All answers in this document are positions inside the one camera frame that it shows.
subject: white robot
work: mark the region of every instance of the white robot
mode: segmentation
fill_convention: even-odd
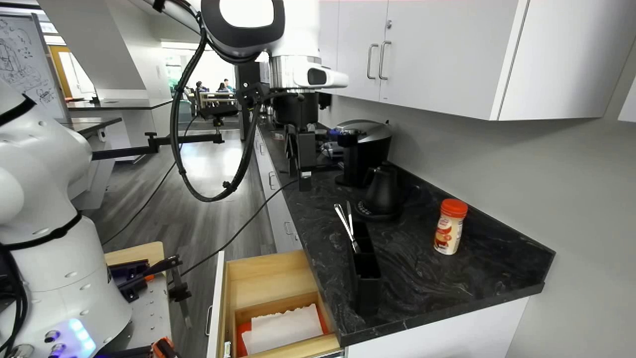
[[[267,51],[273,89],[303,93],[347,81],[319,63],[317,0],[202,0],[202,21],[222,57],[254,61]],[[0,81],[0,115],[23,103]],[[25,292],[25,309],[13,301],[0,313],[0,343],[11,339],[13,355],[95,355],[130,319],[93,222],[67,194],[89,158],[85,138],[37,107],[0,120],[0,242]],[[23,319],[17,331],[15,313]]]

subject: wooden drawer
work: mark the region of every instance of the wooden drawer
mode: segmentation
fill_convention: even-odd
[[[323,355],[339,351],[337,337],[331,333],[329,313],[317,294],[315,280],[301,250],[283,254],[265,254],[242,260],[224,260],[224,252],[216,260],[214,298],[210,305],[206,358],[236,355],[236,319],[265,311],[291,307],[287,303],[315,301],[329,331],[311,339],[295,341],[275,349],[258,353],[258,358],[295,358]]]

